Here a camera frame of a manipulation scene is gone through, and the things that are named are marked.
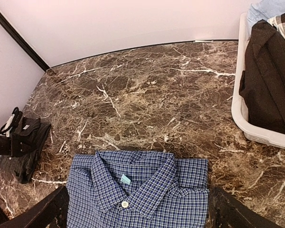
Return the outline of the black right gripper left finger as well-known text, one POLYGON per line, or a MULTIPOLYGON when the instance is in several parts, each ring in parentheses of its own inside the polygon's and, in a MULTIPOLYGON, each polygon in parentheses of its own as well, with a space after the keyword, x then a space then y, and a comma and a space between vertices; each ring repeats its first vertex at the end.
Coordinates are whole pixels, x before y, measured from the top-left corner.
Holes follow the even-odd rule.
POLYGON ((69 195, 60 186, 21 215, 6 221, 0 228, 66 228, 69 195))

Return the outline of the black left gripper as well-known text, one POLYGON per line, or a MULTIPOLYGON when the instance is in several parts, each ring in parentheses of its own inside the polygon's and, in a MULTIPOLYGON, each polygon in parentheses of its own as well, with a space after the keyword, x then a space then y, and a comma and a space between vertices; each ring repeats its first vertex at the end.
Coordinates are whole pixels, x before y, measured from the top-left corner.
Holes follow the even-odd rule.
POLYGON ((37 149, 37 134, 41 120, 22 117, 11 136, 11 157, 21 157, 37 149))

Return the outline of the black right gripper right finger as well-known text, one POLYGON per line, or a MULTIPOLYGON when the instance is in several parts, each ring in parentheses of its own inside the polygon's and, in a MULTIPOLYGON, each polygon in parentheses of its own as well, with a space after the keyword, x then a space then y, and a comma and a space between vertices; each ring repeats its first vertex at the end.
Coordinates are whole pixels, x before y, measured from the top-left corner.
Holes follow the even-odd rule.
POLYGON ((253 212, 221 187, 209 192, 209 217, 213 228, 279 228, 253 212))

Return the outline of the blue checkered long sleeve shirt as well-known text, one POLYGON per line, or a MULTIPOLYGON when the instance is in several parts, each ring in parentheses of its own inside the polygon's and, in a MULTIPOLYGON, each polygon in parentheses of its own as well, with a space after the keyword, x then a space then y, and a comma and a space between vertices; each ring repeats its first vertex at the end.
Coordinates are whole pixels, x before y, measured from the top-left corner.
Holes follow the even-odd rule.
POLYGON ((67 181, 69 228, 202 228, 208 161, 167 152, 74 156, 67 181))

